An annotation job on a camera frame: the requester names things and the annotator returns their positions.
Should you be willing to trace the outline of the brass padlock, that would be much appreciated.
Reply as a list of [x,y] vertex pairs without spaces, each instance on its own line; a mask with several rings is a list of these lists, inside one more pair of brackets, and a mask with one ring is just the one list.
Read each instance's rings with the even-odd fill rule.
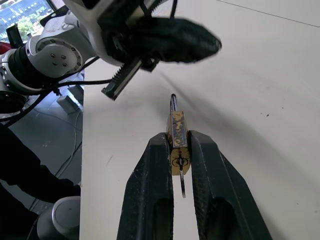
[[170,97],[170,113],[166,126],[166,138],[169,145],[169,160],[172,175],[178,176],[181,170],[185,175],[191,165],[189,131],[184,112],[178,110],[175,94],[172,94]]

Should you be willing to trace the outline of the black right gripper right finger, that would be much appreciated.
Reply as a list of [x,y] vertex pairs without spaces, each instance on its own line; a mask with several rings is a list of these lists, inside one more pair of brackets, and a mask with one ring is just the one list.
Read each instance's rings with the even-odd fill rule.
[[273,240],[241,174],[207,135],[190,131],[199,240]]

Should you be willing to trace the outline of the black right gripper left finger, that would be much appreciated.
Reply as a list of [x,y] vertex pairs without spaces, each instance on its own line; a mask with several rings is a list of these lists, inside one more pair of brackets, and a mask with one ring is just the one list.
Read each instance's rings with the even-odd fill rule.
[[163,132],[148,141],[126,183],[116,240],[173,240],[169,151]]

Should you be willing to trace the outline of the silver robot body part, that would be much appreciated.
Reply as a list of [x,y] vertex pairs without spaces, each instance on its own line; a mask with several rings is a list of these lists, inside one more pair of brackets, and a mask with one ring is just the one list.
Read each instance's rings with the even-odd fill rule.
[[59,199],[40,214],[26,240],[79,240],[81,197]]

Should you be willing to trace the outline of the silver key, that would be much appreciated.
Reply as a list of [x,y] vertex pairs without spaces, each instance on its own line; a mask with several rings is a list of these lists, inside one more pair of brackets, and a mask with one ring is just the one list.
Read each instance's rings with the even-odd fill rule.
[[186,198],[185,177],[184,177],[185,176],[185,173],[184,173],[185,160],[180,157],[178,159],[178,165],[179,165],[181,193],[182,193],[182,197]]

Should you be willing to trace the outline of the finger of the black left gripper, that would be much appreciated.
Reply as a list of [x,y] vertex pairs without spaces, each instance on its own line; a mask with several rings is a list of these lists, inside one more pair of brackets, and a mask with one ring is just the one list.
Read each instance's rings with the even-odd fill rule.
[[216,54],[221,40],[202,25],[183,18],[146,17],[139,42],[159,54]]
[[160,60],[166,63],[191,64],[202,61],[218,53],[214,47],[178,47],[178,48],[150,48],[136,47],[136,55]]

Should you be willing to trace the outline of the black robot torso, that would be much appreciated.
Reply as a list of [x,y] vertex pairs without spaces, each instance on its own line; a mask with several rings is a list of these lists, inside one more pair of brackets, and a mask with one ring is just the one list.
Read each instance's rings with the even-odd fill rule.
[[[1,123],[0,180],[52,204],[59,199],[81,194],[79,185],[69,179],[57,178],[41,164],[35,153]],[[26,239],[38,217],[0,183],[0,240]]]

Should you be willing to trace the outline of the white box on floor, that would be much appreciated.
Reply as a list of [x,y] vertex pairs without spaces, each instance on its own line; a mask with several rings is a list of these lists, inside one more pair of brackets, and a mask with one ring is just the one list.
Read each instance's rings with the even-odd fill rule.
[[56,102],[67,114],[75,113],[79,109],[78,105],[68,95],[59,96]]

